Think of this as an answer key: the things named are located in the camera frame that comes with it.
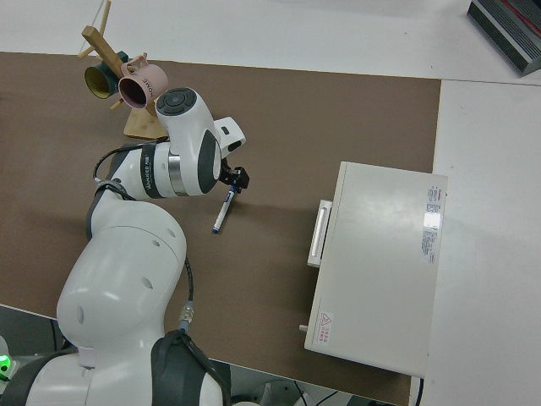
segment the mug handle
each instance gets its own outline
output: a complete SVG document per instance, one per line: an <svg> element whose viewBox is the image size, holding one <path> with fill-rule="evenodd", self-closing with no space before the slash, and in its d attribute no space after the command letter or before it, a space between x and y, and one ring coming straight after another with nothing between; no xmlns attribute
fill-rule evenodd
<svg viewBox="0 0 541 406"><path fill-rule="evenodd" d="M122 71L122 76L130 76L132 73L128 70L128 65L131 65L132 63L135 63L138 60L141 60L141 67L149 66L149 62L146 60L145 55L139 55L138 57L135 57L131 61L127 61L120 66L120 70Z"/></svg>

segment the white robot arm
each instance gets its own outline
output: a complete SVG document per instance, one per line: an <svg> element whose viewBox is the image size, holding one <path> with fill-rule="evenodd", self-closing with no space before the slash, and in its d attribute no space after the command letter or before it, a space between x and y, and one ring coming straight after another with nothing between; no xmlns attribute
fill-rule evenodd
<svg viewBox="0 0 541 406"><path fill-rule="evenodd" d="M26 382L13 379L1 406L15 404L9 399L17 385L27 388L17 404L35 406L227 403L220 377L186 334L191 303L182 330L164 337L186 239L169 213L138 200L202 195L219 179L247 187L245 171L225 161L246 139L232 118L214 121L191 89L168 91L156 111L168 140L115 150L105 180L95 170L90 241L57 304L58 325L78 352L49 359Z"/></svg>

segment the wooden mug stand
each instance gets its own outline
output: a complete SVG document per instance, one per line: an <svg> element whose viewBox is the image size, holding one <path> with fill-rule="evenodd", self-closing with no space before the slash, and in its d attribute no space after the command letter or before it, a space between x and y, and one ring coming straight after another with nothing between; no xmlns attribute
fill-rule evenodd
<svg viewBox="0 0 541 406"><path fill-rule="evenodd" d="M104 12L104 20L101 22L101 31L105 29L104 21L107 19L108 8ZM101 60L109 67L109 69L120 79L122 72L122 60L114 52L111 46L103 38L103 32L98 31L95 27L87 25L82 32L82 36L88 41L90 47L84 50L79 57L83 58L92 51L96 51ZM112 105L114 110L122 103L117 101ZM124 127L124 133L128 137L142 138L145 140L155 140L167 135L166 130L161 126L156 115L156 104L152 102L146 108L132 108L129 114L128 121Z"/></svg>

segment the warning label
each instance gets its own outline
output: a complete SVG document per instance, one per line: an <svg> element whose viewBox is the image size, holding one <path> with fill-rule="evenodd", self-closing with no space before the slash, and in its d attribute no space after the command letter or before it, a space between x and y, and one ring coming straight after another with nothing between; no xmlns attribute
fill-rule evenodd
<svg viewBox="0 0 541 406"><path fill-rule="evenodd" d="M329 341L331 340L331 328L333 318L334 316L332 313L326 311L322 311L320 313L320 322L318 323L317 329L317 344L329 345Z"/></svg>
<svg viewBox="0 0 541 406"><path fill-rule="evenodd" d="M438 233L441 227L441 195L442 189L434 185L429 189L426 198L421 250L423 259L429 264L435 262L438 254Z"/></svg>

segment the connector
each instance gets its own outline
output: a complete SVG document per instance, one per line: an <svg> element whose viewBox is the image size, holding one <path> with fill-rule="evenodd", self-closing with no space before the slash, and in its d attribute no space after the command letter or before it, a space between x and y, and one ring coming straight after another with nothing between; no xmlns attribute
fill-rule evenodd
<svg viewBox="0 0 541 406"><path fill-rule="evenodd" d="M184 330L184 332L188 332L189 325L194 319L194 302L189 300L184 305L182 311L180 312L180 326L179 330Z"/></svg>

